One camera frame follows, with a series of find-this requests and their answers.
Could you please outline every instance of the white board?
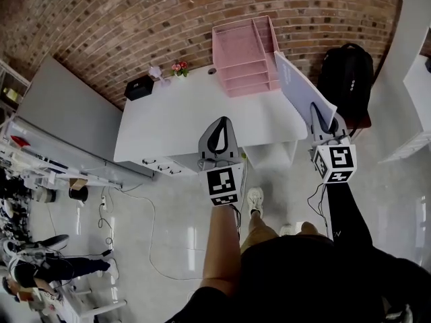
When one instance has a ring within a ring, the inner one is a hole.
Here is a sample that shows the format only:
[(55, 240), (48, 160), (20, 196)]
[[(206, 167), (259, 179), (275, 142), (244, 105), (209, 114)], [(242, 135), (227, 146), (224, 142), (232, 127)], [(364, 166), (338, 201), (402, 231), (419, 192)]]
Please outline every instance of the white board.
[(311, 126), (311, 103), (315, 103), (323, 120), (331, 125), (337, 107), (328, 102), (308, 78), (300, 72), (283, 53), (276, 51), (278, 76), (283, 94), (297, 109), (308, 126)]

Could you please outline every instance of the white sneaker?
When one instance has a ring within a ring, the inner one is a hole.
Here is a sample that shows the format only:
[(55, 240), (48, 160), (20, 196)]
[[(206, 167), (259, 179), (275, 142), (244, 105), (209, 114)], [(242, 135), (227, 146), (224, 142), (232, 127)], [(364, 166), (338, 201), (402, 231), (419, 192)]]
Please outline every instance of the white sneaker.
[(118, 278), (120, 277), (120, 274), (119, 274), (119, 269), (117, 268), (117, 262), (115, 262), (115, 260), (111, 258), (108, 260), (108, 263), (110, 267), (106, 272), (109, 273), (115, 280), (118, 280)]
[(248, 215), (251, 217), (253, 211), (259, 211), (263, 216), (263, 190), (262, 188), (250, 188), (247, 192)]
[(281, 236), (293, 236), (296, 234), (295, 232), (296, 232), (295, 228), (288, 223), (288, 224), (285, 224), (281, 227), (279, 235), (280, 235), (280, 237)]

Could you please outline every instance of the black box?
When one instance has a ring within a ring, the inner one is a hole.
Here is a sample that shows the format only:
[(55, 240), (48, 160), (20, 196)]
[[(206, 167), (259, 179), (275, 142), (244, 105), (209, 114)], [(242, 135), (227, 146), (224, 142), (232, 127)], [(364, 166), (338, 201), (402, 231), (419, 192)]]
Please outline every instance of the black box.
[(130, 100), (136, 100), (151, 94), (154, 81), (148, 75), (144, 75), (136, 80), (131, 81), (126, 86), (124, 95)]

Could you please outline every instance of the cardboard box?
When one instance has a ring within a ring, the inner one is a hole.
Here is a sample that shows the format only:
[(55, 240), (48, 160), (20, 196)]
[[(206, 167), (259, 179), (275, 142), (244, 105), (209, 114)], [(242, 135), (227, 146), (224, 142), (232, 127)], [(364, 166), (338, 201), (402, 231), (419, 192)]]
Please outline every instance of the cardboard box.
[(70, 178), (69, 184), (71, 189), (81, 190), (81, 188), (87, 184), (87, 180), (84, 180), (83, 178)]

